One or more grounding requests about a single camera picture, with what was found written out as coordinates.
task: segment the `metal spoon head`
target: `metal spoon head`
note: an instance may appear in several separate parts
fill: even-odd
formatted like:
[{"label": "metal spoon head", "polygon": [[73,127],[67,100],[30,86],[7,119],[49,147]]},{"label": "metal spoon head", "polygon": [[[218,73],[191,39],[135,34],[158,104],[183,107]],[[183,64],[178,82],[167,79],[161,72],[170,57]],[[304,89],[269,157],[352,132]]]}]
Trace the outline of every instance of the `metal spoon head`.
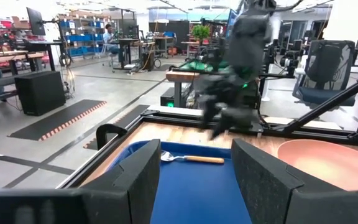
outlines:
[{"label": "metal spoon head", "polygon": [[174,156],[172,154],[170,154],[169,152],[167,151],[162,151],[161,152],[161,160],[162,161],[167,161],[167,162],[170,162],[172,160],[174,160]]}]

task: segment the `wooden spoon handle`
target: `wooden spoon handle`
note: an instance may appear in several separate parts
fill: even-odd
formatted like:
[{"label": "wooden spoon handle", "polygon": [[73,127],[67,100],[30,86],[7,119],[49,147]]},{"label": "wooden spoon handle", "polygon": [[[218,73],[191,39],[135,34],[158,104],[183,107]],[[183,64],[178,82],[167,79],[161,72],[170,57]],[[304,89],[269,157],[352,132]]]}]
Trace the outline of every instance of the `wooden spoon handle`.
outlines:
[{"label": "wooden spoon handle", "polygon": [[185,156],[185,159],[190,161],[198,161],[198,162],[213,162],[218,164],[224,163],[224,159],[215,158],[215,157]]}]

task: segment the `black subwoofer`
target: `black subwoofer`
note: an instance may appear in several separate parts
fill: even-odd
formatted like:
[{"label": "black subwoofer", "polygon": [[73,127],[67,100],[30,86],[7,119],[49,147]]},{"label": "black subwoofer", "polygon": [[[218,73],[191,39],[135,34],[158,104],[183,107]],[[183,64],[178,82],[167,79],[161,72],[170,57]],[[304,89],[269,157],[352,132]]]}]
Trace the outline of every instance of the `black subwoofer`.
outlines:
[{"label": "black subwoofer", "polygon": [[66,103],[60,72],[30,73],[15,84],[24,114],[40,116]]}]

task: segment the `wheel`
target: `wheel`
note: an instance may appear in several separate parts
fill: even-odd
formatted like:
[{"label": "wheel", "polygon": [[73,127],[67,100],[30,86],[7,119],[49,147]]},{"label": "wheel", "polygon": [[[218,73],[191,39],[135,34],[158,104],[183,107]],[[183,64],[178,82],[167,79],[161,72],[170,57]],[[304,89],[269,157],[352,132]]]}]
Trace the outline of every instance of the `wheel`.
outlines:
[{"label": "wheel", "polygon": [[154,60],[154,67],[155,68],[160,68],[161,67],[161,60],[160,59],[156,58]]}]

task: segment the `spoon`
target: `spoon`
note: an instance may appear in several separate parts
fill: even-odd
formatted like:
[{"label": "spoon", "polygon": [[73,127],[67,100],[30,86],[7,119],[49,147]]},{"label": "spoon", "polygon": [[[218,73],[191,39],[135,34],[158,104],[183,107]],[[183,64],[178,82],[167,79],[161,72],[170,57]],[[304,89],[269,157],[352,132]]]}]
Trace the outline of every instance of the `spoon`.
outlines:
[{"label": "spoon", "polygon": [[161,160],[165,162],[171,162],[175,159],[185,159],[188,161],[198,161],[198,162],[212,162],[217,164],[223,164],[223,158],[215,158],[215,157],[203,157],[203,156],[173,156],[167,151],[162,151]]}]

